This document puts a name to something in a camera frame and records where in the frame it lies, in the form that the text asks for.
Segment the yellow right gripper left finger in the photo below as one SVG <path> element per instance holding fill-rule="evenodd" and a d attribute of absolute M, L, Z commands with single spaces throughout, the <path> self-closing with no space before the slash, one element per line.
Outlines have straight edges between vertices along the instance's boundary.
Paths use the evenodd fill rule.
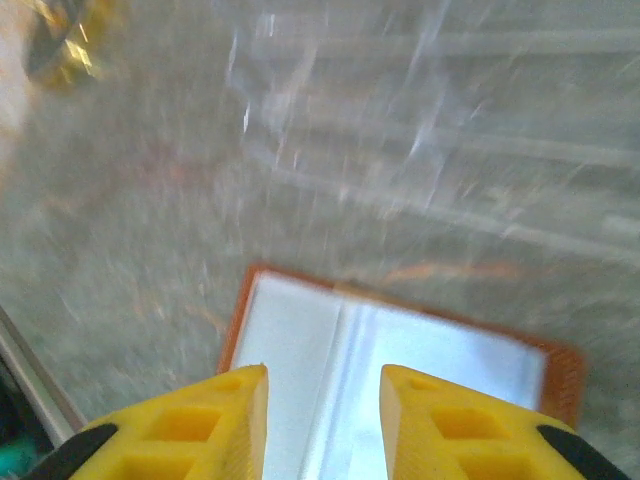
<path fill-rule="evenodd" d="M 114 411 L 46 456 L 32 479 L 260 479 L 268 370 L 242 367 Z"/>

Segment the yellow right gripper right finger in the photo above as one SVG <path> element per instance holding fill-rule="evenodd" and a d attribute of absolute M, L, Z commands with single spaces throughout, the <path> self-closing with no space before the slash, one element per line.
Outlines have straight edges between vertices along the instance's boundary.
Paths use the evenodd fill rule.
<path fill-rule="evenodd" d="M 623 479 L 565 423 L 400 365 L 383 366 L 390 479 Z"/>

